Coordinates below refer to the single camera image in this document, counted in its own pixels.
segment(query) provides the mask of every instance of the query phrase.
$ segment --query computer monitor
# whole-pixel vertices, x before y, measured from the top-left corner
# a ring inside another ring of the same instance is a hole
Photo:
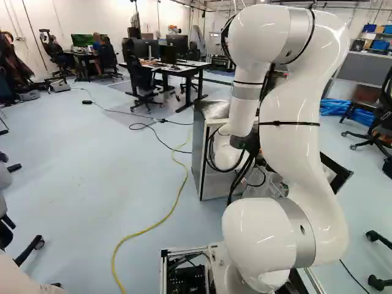
[[[177,53],[185,55],[188,52],[188,36],[187,35],[166,35],[167,45],[177,47]]]
[[[148,58],[148,43],[146,40],[132,38],[135,44],[134,52],[137,58]]]
[[[177,47],[159,45],[160,60],[163,63],[176,64],[177,63]]]
[[[90,34],[71,34],[71,38],[75,47],[87,47],[94,43],[92,35]]]

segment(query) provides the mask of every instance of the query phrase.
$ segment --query electronics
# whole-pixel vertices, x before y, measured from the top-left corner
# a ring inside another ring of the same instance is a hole
[[[23,102],[24,101],[36,100],[39,97],[41,97],[41,94],[40,94],[40,92],[38,90],[32,90],[32,91],[29,91],[29,92],[26,92],[26,93],[21,93],[21,94],[18,94],[18,95],[19,95],[19,99],[21,101],[23,101]]]
[[[87,47],[94,43],[94,39],[90,34],[71,34],[74,47]]]
[[[139,29],[138,28],[128,28],[128,38],[141,39]]]
[[[177,63],[177,47],[159,45],[160,60],[164,63],[176,64]]]
[[[60,81],[59,83],[50,84],[50,89],[55,93],[59,93],[59,92],[69,91],[71,90],[71,87],[68,84],[65,84],[63,81]]]
[[[134,41],[134,53],[138,58],[148,58],[148,43],[145,40],[132,38]]]
[[[185,55],[188,52],[188,35],[166,35],[167,45],[176,46],[177,53]]]

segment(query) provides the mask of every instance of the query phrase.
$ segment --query robotic arm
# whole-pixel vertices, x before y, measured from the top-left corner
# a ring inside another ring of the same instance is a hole
[[[222,218],[228,253],[254,290],[269,293],[291,268],[338,260],[348,245],[344,214],[320,161],[319,105],[348,49],[345,24],[333,14],[255,5],[230,23],[228,52],[236,63],[229,122],[219,135],[245,137],[254,125],[264,76],[272,62],[290,75],[260,106],[260,144],[268,164],[289,181],[287,198],[233,202]],[[219,168],[239,152],[217,141]]]

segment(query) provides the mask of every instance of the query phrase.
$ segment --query metal frame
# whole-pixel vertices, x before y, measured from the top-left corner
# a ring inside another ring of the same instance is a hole
[[[210,258],[209,254],[209,246],[203,246],[203,247],[190,247],[190,248],[185,248],[185,249],[179,249],[179,248],[169,248],[169,249],[162,249],[160,253],[160,294],[170,294],[167,293],[167,265],[168,265],[168,258],[172,257],[185,257],[187,255],[194,255],[194,254],[203,254],[206,255],[208,258]],[[206,285],[208,285],[209,282],[209,277],[208,277],[208,270],[211,268],[206,267]],[[304,268],[304,272],[306,273],[307,278],[309,279],[310,283],[312,284],[314,291],[316,294],[326,294],[326,291],[323,288],[322,283],[318,279],[318,277],[315,275],[313,270],[310,268]]]

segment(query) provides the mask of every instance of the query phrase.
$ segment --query light blue floor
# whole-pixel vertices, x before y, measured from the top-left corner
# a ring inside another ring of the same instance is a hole
[[[73,86],[88,89],[105,108],[127,111],[133,101],[105,85]],[[230,87],[204,83],[204,93],[209,99],[227,99]],[[169,212],[184,171],[151,130],[131,131],[127,125],[135,118],[81,104],[88,99],[86,91],[74,89],[42,93],[41,99],[4,109],[10,133],[0,137],[1,150],[11,164],[23,165],[6,191],[9,216],[18,225],[7,253],[16,256],[35,234],[42,234],[46,246],[22,267],[33,279],[61,282],[70,293],[119,293],[110,271],[116,243]],[[172,97],[167,107],[175,109],[181,103]],[[167,115],[191,123],[192,112],[188,108]],[[373,229],[392,238],[392,180],[381,171],[383,156],[374,146],[351,151],[349,145],[359,139],[340,136],[347,129],[365,133],[365,127],[351,121],[339,124],[337,117],[322,118],[321,123],[322,151],[355,172],[337,196],[351,236],[344,261],[364,285],[370,274],[392,278],[392,252],[363,237]],[[174,124],[154,128],[172,147],[183,143],[192,130]],[[192,142],[183,149],[190,151]],[[162,248],[204,246],[222,239],[225,200],[199,202],[190,155],[176,158],[187,164],[190,176],[176,211],[164,225],[128,241],[118,253],[117,272],[128,293],[158,293]],[[327,293],[363,292],[340,263],[314,271]]]

